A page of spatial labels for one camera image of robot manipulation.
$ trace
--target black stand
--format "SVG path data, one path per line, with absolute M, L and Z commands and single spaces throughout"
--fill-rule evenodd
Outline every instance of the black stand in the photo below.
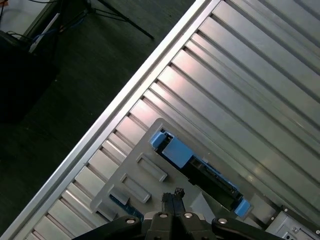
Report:
M 115 9 L 110 3 L 108 3 L 106 0 L 97 0 L 101 4 L 103 4 L 106 8 L 111 10 L 112 12 L 103 11 L 97 8 L 92 7 L 91 2 L 88 0 L 82 0 L 85 5 L 85 10 L 77 14 L 73 19 L 71 19 L 68 23 L 64 24 L 60 32 L 63 32 L 64 30 L 70 28 L 74 23 L 77 23 L 84 17 L 86 17 L 88 14 L 96 14 L 105 18 L 114 19 L 122 22 L 127 22 L 131 24 L 133 27 L 138 29 L 143 34 L 147 35 L 151 39 L 155 39 L 150 33 L 148 33 L 146 30 L 138 26 L 136 23 L 134 23 L 132 20 L 130 20 L 128 17 L 123 15 L 121 12 L 119 12 L 117 9 Z

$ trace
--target tripod leg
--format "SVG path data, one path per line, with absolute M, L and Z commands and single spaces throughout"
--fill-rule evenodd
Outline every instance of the tripod leg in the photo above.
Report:
M 147 35 L 149 38 L 151 39 L 155 39 L 150 33 L 148 33 L 146 30 L 144 30 L 143 28 L 141 28 L 140 26 L 138 26 L 137 24 L 135 24 L 133 21 L 131 21 L 128 17 L 126 17 L 125 15 L 123 15 L 121 12 L 119 12 L 117 9 L 115 9 L 113 6 L 111 6 L 109 3 L 107 3 L 104 0 L 98 0 L 98 2 L 100 2 L 101 4 L 103 4 L 106 8 L 110 9 L 111 11 L 113 11 L 114 13 L 116 13 L 119 17 L 121 17 L 122 19 L 124 19 L 126 22 L 128 22 L 129 24 L 131 24 L 132 26 L 134 26 L 136 29 L 138 29 L 140 32 L 142 32 L 143 34 Z

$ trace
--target dark carpet floor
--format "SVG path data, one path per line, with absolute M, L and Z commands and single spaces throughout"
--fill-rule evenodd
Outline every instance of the dark carpet floor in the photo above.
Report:
M 95 15 L 60 36 L 56 81 L 22 122 L 0 125 L 0 235 L 193 1 L 109 0 L 155 40 Z M 74 1 L 68 11 L 81 8 Z

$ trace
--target slotted aluminum table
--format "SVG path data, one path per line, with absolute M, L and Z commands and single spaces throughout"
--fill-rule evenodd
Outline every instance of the slotted aluminum table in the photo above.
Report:
M 105 224 L 91 200 L 160 117 L 270 208 L 319 224 L 319 26 L 318 0 L 197 0 L 0 239 Z

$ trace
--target screw head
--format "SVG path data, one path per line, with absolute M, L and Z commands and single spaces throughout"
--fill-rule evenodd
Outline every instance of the screw head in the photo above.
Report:
M 185 216 L 187 219 L 190 219 L 190 218 L 193 217 L 192 213 L 189 213 L 189 212 L 185 213 L 184 216 Z
M 126 221 L 126 223 L 127 223 L 127 224 L 134 224 L 135 221 L 136 221 L 136 220 L 134 220 L 134 219 L 128 219 L 128 220 Z
M 221 224 L 226 224 L 228 221 L 225 218 L 219 218 L 218 222 L 221 223 Z

